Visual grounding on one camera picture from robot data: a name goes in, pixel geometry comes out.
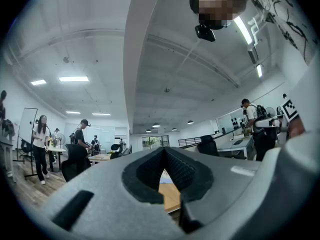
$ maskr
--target floor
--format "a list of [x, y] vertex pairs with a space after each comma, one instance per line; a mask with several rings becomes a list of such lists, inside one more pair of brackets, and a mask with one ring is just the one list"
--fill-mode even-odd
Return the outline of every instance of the floor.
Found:
[[[0, 148], [0, 164], [4, 165], [3, 150]], [[13, 151], [13, 159], [17, 159], [17, 153]], [[61, 162], [67, 159], [67, 155], [60, 157]], [[66, 184], [65, 178], [61, 172], [50, 172], [49, 168], [49, 156], [46, 155], [47, 169], [49, 171], [49, 178], [45, 179], [45, 185], [40, 183], [38, 176], [31, 176], [25, 179], [24, 175], [29, 175], [31, 171], [31, 163], [29, 160], [23, 162], [13, 162], [14, 174], [16, 175], [16, 183], [12, 178], [7, 178], [9, 185], [16, 194], [19, 201], [33, 205], [34, 207], [40, 207], [48, 197], [57, 191], [60, 187]], [[33, 161], [33, 171], [36, 172], [36, 165]], [[55, 168], [59, 168], [58, 159]]]

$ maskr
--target ceiling light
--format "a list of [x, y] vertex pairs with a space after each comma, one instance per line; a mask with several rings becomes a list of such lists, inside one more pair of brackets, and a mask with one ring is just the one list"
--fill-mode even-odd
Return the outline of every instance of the ceiling light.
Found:
[[234, 19], [235, 24], [238, 26], [238, 28], [240, 29], [240, 31], [242, 32], [242, 35], [244, 36], [246, 42], [248, 45], [250, 45], [252, 43], [252, 38], [244, 24], [244, 22], [242, 21], [242, 19], [240, 18], [240, 16], [236, 17]]
[[31, 82], [31, 84], [33, 84], [34, 86], [37, 86], [37, 85], [43, 85], [43, 84], [46, 84], [47, 82], [45, 80], [39, 80], [39, 81], [34, 81], [34, 82]]
[[260, 64], [258, 66], [256, 66], [256, 70], [258, 71], [259, 77], [262, 77], [262, 67]]
[[107, 114], [103, 114], [103, 113], [92, 113], [92, 115], [94, 116], [111, 116], [111, 114], [107, 113]]
[[89, 82], [86, 76], [69, 76], [69, 77], [59, 77], [61, 82]]
[[68, 114], [80, 114], [80, 112], [74, 112], [74, 111], [66, 111]]

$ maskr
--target long hair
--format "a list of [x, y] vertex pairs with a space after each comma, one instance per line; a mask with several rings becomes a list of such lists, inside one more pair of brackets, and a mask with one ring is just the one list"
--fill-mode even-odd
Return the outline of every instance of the long hair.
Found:
[[[38, 129], [37, 129], [38, 134], [41, 133], [41, 128], [42, 128], [41, 119], [42, 119], [43, 117], [47, 118], [44, 114], [43, 114], [42, 116], [40, 116], [39, 122], [38, 122]], [[45, 123], [44, 126], [43, 126], [43, 129], [42, 129], [42, 131], [43, 131], [44, 134], [46, 133], [46, 129], [47, 129], [47, 124]]]

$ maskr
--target black backpack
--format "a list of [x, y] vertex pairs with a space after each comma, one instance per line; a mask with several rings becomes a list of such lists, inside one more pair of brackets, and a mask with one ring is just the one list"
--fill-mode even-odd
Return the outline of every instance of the black backpack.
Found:
[[266, 111], [264, 106], [261, 106], [261, 105], [254, 106], [254, 105], [251, 105], [251, 104], [249, 106], [255, 107], [256, 114], [257, 114], [258, 118], [260, 118], [260, 117], [267, 118], [267, 111]]

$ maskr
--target window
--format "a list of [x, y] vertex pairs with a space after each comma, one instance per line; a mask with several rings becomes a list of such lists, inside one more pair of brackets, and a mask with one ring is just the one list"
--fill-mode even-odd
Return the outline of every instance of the window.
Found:
[[142, 150], [169, 147], [169, 136], [142, 137]]

